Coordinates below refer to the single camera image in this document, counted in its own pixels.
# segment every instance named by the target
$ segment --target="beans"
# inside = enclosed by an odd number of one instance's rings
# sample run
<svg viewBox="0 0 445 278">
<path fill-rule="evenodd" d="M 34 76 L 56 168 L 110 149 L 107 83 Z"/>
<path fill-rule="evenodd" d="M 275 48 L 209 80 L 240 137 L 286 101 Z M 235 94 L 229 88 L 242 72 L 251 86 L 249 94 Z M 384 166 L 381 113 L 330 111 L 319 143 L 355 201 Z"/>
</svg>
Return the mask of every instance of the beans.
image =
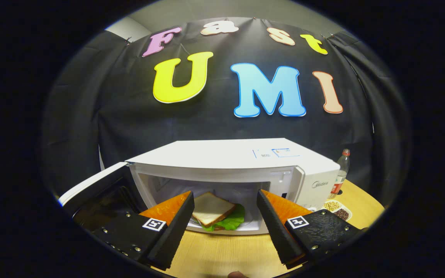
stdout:
<svg viewBox="0 0 445 278">
<path fill-rule="evenodd" d="M 346 221 L 346 219 L 348 219 L 348 216 L 350 216 L 349 213 L 344 209 L 340 209 L 336 211 L 334 214 L 337 215 L 339 218 L 343 219 L 344 221 Z"/>
<path fill-rule="evenodd" d="M 333 211 L 341 207 L 341 205 L 338 202 L 327 202 L 324 204 L 324 208 L 328 211 Z"/>
</svg>

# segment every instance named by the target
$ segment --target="ceiling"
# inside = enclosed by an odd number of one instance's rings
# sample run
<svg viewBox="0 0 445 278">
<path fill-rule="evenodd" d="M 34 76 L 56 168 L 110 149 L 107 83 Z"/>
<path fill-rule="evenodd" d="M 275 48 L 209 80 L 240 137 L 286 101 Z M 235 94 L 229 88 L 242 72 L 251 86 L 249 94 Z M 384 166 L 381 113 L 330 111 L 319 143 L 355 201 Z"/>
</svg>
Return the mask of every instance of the ceiling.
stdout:
<svg viewBox="0 0 445 278">
<path fill-rule="evenodd" d="M 128 15 L 150 32 L 214 17 L 256 17 L 323 35 L 344 30 L 335 22 L 290 0 L 159 0 Z"/>
</svg>

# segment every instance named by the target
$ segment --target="sandwich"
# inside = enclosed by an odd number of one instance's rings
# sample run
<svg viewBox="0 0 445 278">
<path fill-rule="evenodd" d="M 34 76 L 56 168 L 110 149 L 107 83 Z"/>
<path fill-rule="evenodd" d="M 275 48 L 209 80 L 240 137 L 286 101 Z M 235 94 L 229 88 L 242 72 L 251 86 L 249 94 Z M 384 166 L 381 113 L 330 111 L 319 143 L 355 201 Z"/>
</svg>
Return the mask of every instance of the sandwich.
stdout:
<svg viewBox="0 0 445 278">
<path fill-rule="evenodd" d="M 208 232 L 236 230 L 244 222 L 245 208 L 206 192 L 194 199 L 192 217 Z"/>
</svg>

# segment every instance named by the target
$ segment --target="wooden table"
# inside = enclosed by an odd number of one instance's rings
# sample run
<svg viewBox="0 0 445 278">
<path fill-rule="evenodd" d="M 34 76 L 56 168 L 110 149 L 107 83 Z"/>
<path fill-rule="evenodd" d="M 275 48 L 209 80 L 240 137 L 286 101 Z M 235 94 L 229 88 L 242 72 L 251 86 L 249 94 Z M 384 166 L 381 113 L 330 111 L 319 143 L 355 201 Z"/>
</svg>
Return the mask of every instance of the wooden table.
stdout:
<svg viewBox="0 0 445 278">
<path fill-rule="evenodd" d="M 335 200 L 353 213 L 348 220 L 353 226 L 369 227 L 384 211 L 377 200 L 348 180 L 341 189 L 343 194 Z M 185 231 L 171 268 L 161 272 L 179 278 L 226 278 L 232 271 L 241 271 L 250 278 L 271 278 L 297 268 L 288 270 L 281 264 L 268 234 L 228 236 Z"/>
</svg>

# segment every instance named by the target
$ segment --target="plastic bottle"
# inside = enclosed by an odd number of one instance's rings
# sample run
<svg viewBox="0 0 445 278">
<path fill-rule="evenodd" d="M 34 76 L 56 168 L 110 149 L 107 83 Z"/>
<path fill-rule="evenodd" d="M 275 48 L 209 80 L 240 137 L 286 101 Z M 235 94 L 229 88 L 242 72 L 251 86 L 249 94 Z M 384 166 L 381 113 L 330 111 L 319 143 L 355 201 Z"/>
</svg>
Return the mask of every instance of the plastic bottle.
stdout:
<svg viewBox="0 0 445 278">
<path fill-rule="evenodd" d="M 336 178 L 336 181 L 334 182 L 334 186 L 332 187 L 332 191 L 329 194 L 329 199 L 334 199 L 336 195 L 338 194 L 339 190 L 341 189 L 341 185 L 343 185 L 346 174 L 348 174 L 348 170 L 350 169 L 350 150 L 344 149 L 343 155 L 338 159 L 338 164 L 340 166 L 339 173 Z"/>
</svg>

